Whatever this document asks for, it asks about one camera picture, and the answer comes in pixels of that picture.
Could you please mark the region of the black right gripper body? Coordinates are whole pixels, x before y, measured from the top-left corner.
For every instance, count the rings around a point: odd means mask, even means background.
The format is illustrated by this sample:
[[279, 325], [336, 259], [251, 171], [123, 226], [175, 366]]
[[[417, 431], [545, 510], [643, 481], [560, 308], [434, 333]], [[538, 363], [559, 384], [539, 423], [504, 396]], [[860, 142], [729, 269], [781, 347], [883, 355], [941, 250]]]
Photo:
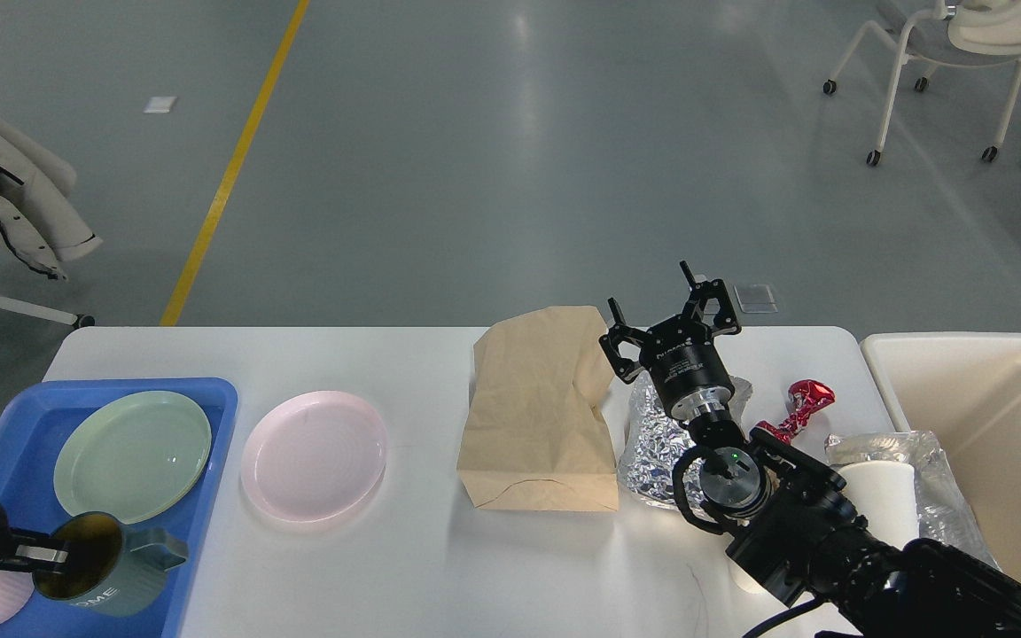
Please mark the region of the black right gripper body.
[[714, 347], [713, 328], [696, 318], [673, 316], [653, 324], [641, 352], [657, 396], [669, 418], [698, 418], [727, 411], [734, 384]]

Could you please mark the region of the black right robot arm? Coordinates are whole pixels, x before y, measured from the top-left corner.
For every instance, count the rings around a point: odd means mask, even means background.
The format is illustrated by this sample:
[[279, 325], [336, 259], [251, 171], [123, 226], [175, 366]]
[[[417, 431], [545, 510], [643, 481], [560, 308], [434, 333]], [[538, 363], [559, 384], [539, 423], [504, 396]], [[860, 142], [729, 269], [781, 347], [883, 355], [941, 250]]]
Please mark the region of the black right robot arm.
[[609, 299], [599, 343], [616, 376], [649, 373], [666, 416], [691, 445], [670, 470], [670, 496], [697, 529], [728, 534], [727, 557], [783, 605], [751, 637], [831, 604], [856, 637], [1021, 637], [1021, 584], [935, 540], [893, 548], [869, 532], [846, 481], [778, 436], [742, 432], [735, 389], [714, 341], [742, 330], [727, 286], [680, 265], [689, 296], [647, 330]]

